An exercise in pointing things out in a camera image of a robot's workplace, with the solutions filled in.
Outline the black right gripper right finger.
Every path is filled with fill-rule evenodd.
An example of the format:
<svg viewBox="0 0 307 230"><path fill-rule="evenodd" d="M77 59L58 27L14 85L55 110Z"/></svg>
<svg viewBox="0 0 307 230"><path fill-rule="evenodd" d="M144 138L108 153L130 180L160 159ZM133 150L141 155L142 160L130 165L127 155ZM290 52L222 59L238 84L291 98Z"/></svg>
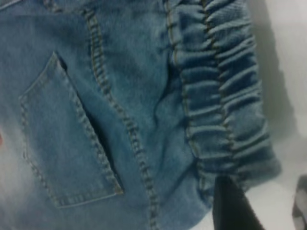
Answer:
<svg viewBox="0 0 307 230"><path fill-rule="evenodd" d="M298 179L294 205L292 210L293 222L296 230L307 229L307 175Z"/></svg>

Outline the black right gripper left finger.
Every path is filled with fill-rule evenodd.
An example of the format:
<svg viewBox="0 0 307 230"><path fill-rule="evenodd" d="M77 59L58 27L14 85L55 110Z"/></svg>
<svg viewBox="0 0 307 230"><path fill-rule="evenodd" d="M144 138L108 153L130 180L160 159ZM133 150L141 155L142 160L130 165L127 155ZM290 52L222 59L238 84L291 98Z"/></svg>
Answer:
<svg viewBox="0 0 307 230"><path fill-rule="evenodd" d="M229 177L215 179L213 199L215 230L262 230L244 191Z"/></svg>

